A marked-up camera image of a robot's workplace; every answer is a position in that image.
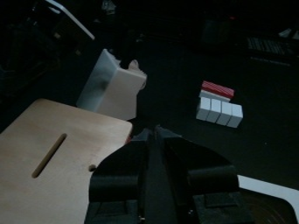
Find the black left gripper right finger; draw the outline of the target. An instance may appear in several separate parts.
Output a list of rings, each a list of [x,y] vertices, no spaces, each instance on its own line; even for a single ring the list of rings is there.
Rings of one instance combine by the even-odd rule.
[[[255,224],[233,163],[161,126],[155,136],[179,224]]]

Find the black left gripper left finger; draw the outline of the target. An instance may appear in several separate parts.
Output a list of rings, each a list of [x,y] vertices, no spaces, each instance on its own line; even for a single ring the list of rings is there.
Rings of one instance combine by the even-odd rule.
[[[85,224],[143,222],[150,136],[145,129],[93,172]]]

